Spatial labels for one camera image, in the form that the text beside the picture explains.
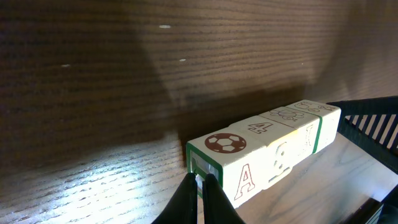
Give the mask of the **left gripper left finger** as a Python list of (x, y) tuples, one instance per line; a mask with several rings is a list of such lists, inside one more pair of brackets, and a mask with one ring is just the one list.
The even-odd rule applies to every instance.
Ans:
[(152, 224), (197, 224), (197, 188), (195, 174), (187, 173)]

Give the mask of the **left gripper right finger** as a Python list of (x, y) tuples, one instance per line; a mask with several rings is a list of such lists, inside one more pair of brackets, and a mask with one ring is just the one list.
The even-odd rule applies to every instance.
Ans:
[(203, 210), (205, 224), (245, 224), (213, 174), (203, 183)]

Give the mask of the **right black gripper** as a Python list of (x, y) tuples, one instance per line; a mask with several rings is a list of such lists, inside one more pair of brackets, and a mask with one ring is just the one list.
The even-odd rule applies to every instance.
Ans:
[[(397, 173), (397, 97), (329, 104), (341, 109), (338, 132)], [(346, 224), (397, 224), (397, 186), (381, 202), (368, 199)]]

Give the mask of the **white block dragonfly picture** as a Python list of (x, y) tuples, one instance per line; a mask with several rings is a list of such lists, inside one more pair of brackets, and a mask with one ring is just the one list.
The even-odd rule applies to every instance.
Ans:
[(319, 119), (313, 154), (318, 153), (335, 140), (341, 115), (339, 107), (310, 100), (301, 100), (287, 107), (315, 115)]

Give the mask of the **white block soccer ball picture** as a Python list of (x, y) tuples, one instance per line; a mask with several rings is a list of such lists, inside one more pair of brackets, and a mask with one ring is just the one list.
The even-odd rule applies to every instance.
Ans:
[(186, 144), (187, 169), (196, 174), (198, 195), (203, 196), (207, 174), (213, 174), (234, 208), (262, 190), (262, 150), (265, 145), (233, 128), (224, 128)]

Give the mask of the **white block red edge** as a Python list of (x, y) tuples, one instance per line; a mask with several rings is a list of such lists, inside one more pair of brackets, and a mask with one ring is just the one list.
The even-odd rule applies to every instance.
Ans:
[(297, 144), (293, 148), (293, 166), (316, 151), (315, 141), (317, 140), (320, 124), (318, 116), (299, 111), (292, 106), (279, 107), (262, 113), (259, 116), (284, 124), (298, 131)]

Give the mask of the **green edged alphabet block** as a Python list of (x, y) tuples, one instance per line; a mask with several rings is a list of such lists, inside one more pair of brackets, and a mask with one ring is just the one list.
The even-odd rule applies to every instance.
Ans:
[(252, 116), (230, 125), (231, 128), (261, 143), (255, 156), (264, 190), (290, 174), (294, 166), (293, 147), (298, 131), (263, 116)]

